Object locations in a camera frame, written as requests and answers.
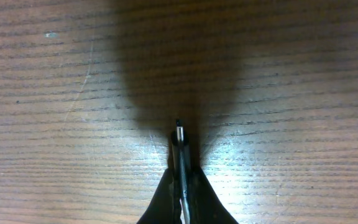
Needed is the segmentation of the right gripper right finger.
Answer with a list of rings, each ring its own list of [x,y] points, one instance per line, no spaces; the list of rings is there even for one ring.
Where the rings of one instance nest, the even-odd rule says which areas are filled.
[[[191,224],[238,224],[200,167],[195,167],[188,178],[188,205]]]

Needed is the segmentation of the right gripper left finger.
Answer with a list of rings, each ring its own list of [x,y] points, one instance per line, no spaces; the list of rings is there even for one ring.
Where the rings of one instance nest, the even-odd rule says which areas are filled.
[[[180,224],[181,205],[173,170],[166,169],[149,206],[137,224]]]

